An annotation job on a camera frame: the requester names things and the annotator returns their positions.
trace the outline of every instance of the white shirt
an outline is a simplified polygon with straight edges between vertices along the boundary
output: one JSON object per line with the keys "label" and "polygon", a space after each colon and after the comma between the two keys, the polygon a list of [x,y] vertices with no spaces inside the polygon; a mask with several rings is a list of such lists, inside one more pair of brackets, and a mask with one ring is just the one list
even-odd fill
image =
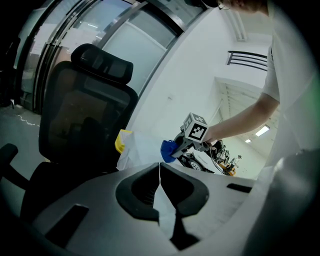
{"label": "white shirt", "polygon": [[268,11],[273,39],[262,92],[280,102],[281,115],[267,166],[320,145],[320,80],[313,56],[289,18],[271,2]]}

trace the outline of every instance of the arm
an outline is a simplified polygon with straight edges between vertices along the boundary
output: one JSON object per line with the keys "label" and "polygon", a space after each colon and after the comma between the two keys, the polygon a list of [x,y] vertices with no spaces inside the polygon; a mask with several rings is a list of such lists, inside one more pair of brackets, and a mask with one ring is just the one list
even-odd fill
{"label": "arm", "polygon": [[210,143],[250,132],[263,125],[277,109],[279,102],[271,96],[262,93],[257,102],[241,113],[209,128],[204,141]]}

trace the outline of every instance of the white cube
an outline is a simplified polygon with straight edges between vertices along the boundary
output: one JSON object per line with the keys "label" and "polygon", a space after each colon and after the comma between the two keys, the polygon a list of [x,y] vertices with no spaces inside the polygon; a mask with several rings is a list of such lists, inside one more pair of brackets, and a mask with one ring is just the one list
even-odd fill
{"label": "white cube", "polygon": [[184,136],[194,142],[202,143],[209,126],[205,119],[197,114],[190,113],[183,122]]}

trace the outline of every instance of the wheel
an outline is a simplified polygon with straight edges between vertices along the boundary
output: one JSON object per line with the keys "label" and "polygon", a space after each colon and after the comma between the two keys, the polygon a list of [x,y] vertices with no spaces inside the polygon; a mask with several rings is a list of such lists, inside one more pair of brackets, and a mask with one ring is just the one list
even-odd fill
{"label": "wheel", "polygon": [[189,165],[190,165],[194,170],[203,172],[202,166],[201,166],[197,161],[194,161],[194,160],[192,160],[192,159],[189,159]]}

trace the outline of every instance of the blue object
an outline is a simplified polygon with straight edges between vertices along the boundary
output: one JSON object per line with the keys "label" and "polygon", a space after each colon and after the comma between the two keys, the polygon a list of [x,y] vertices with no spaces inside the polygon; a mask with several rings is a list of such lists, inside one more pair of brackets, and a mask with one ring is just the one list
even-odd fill
{"label": "blue object", "polygon": [[172,163],[176,158],[172,157],[171,154],[178,148],[178,144],[173,140],[164,140],[161,144],[161,156],[166,163]]}

